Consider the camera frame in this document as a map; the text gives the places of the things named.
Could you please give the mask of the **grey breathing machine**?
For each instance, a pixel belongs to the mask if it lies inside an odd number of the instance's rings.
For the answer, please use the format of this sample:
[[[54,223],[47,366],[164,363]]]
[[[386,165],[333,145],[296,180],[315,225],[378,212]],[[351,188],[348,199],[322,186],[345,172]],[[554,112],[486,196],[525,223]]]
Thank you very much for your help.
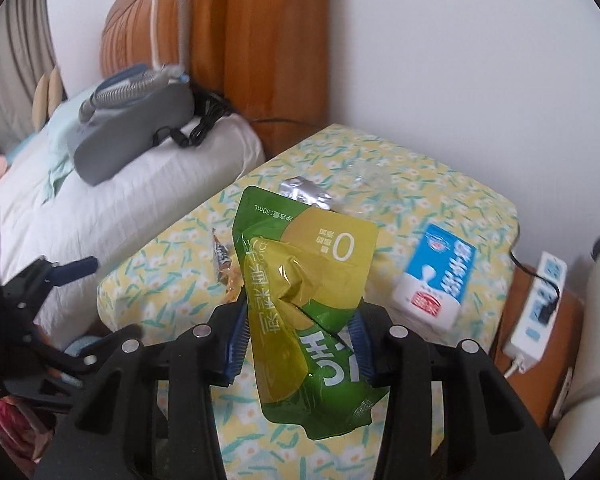
[[[88,185],[111,179],[159,143],[161,130],[185,126],[195,111],[189,78],[179,65],[135,65],[105,79],[79,108],[68,134],[74,170]]]

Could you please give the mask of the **small candy wrapper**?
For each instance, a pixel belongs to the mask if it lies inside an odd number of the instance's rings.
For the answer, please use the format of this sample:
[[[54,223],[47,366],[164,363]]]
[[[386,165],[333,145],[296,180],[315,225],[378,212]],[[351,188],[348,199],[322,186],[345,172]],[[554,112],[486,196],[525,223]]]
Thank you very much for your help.
[[[211,231],[213,248],[213,266],[216,280],[224,289],[224,304],[238,299],[244,280],[239,264],[232,257],[230,250],[220,241],[215,230]]]

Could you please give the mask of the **blue white milk carton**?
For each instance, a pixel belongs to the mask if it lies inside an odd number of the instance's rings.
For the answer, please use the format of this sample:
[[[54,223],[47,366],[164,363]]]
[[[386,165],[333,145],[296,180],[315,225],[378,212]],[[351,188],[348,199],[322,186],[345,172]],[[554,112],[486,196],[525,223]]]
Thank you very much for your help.
[[[428,224],[393,289],[393,307],[437,332],[449,332],[460,315],[476,252],[466,240]]]

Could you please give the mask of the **white power strip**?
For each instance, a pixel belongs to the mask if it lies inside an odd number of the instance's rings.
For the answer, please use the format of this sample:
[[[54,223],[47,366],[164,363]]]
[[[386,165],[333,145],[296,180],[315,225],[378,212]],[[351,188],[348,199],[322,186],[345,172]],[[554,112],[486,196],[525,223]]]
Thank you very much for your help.
[[[524,374],[542,360],[557,318],[567,271],[565,261],[542,252],[521,314],[503,347],[503,353],[512,360],[505,378]]]

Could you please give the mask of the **beige curtain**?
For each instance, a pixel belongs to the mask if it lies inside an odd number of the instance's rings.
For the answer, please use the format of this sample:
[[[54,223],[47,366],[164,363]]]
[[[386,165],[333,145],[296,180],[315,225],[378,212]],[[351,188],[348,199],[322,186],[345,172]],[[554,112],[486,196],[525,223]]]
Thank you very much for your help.
[[[38,82],[56,66],[47,0],[3,0],[0,5],[0,153],[34,131]]]

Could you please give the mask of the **green yellow snack bag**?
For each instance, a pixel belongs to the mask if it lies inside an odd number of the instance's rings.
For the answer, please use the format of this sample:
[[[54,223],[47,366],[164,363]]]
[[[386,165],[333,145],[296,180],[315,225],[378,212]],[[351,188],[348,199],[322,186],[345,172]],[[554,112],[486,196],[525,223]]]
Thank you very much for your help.
[[[342,334],[363,298],[375,223],[250,185],[233,224],[248,298],[252,365],[262,413],[311,440],[372,420],[385,395],[358,371]]]

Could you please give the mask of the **white pillow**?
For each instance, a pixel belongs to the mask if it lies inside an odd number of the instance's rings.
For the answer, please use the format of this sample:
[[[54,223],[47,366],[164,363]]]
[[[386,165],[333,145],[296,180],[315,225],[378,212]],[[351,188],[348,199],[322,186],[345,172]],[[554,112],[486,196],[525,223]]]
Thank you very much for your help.
[[[166,140],[111,179],[86,184],[68,174],[45,195],[52,128],[26,145],[0,179],[0,279],[10,281],[33,260],[65,264],[93,256],[97,273],[50,292],[35,318],[63,349],[97,318],[102,278],[152,238],[264,161],[258,136],[236,115],[221,119],[198,148]]]

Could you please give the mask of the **wooden headboard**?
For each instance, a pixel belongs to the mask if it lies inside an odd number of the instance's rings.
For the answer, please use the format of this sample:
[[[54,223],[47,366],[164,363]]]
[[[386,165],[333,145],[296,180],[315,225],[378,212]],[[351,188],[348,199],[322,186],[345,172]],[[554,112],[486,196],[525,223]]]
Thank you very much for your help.
[[[328,0],[188,0],[192,78],[256,125],[275,156],[327,124]],[[178,4],[158,0],[159,60],[178,60]],[[151,62],[150,0],[116,0],[106,17],[100,71]]]

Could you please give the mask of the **light blue cloth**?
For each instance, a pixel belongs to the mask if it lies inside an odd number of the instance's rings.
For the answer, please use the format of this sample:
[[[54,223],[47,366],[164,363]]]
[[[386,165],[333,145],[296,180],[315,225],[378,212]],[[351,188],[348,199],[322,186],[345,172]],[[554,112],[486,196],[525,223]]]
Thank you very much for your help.
[[[26,198],[44,204],[57,196],[74,170],[68,136],[82,126],[80,107],[95,89],[96,84],[92,84],[62,102],[42,130],[19,152],[0,181],[9,203]]]

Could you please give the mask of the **silver foil wrapper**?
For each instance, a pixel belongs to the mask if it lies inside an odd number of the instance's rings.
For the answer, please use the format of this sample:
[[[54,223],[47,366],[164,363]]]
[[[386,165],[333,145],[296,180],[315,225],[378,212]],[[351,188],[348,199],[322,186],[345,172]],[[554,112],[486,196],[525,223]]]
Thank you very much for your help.
[[[309,206],[332,210],[334,198],[317,184],[304,177],[292,177],[279,185],[279,194]]]

